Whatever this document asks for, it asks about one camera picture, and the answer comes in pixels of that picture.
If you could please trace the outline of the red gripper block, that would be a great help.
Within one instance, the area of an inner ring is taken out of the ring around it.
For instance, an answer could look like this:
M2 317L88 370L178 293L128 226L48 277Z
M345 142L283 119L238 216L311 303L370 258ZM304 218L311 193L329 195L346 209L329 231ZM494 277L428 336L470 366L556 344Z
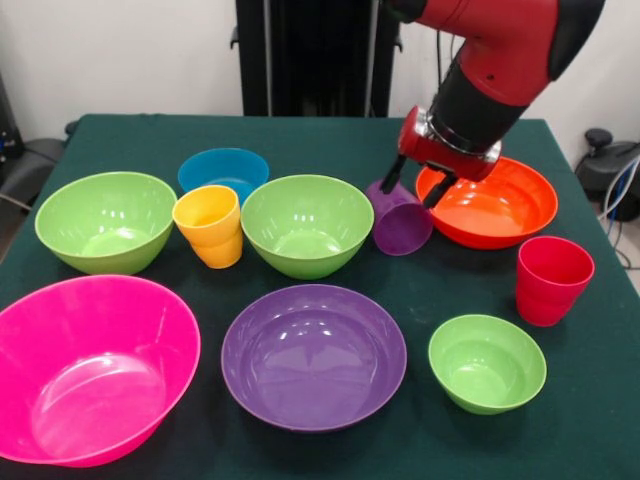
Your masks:
M427 111L415 106L400 130L398 155L380 183L380 191L390 194L400 180L406 157L432 170L445 172L445 177L431 188L422 201L426 209L434 208L454 186L458 178L481 181L496 167L502 150L498 141L488 150L470 153L456 147L435 130Z

